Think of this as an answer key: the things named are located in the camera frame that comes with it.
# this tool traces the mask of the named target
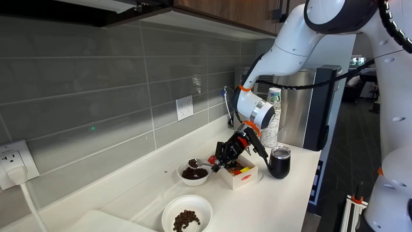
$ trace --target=black mug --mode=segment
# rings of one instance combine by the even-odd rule
[[[292,169],[292,150],[279,148],[271,151],[270,173],[279,180],[284,180]]]

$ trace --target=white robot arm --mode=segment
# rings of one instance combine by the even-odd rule
[[[256,64],[236,96],[238,111],[265,129],[275,111],[252,92],[259,77],[299,71],[324,35],[368,35],[380,86],[384,176],[375,184],[365,216],[368,226],[361,227],[365,231],[412,231],[411,12],[411,0],[308,0],[292,13],[271,51]],[[380,15],[391,16],[397,24],[383,24]]]

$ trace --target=white cardboard box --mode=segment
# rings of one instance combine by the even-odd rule
[[[238,160],[241,166],[249,167],[250,171],[234,176],[230,173],[227,169],[221,169],[218,172],[218,176],[232,189],[232,190],[239,190],[249,184],[257,182],[258,181],[258,167],[249,162],[247,158],[240,157]]]

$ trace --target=electrical outlet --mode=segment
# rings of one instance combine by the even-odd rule
[[[183,120],[194,115],[192,96],[177,100],[178,120]]]
[[[28,181],[39,177],[37,164],[25,141],[0,146],[0,187],[7,190],[15,186],[8,177],[8,171],[25,167]]]

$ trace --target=white bowl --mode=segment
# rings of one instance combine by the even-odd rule
[[[213,218],[213,208],[210,203],[198,195],[186,195],[173,200],[163,213],[163,227],[165,232],[173,231],[176,218],[185,211],[195,212],[196,217],[200,220],[201,225],[198,222],[191,222],[185,232],[201,232],[208,229]]]
[[[187,185],[187,186],[201,186],[201,185],[204,185],[207,181],[208,181],[208,178],[209,178],[209,176],[210,176],[210,169],[209,168],[201,168],[201,169],[205,169],[207,172],[208,172],[208,176],[207,177],[204,177],[204,178],[200,178],[200,180],[187,180],[187,178],[185,178],[185,177],[182,177],[182,175],[183,175],[183,172],[189,168],[190,166],[189,164],[185,164],[185,166],[181,166],[180,167],[180,169],[178,169],[178,176],[180,176],[180,178]]]

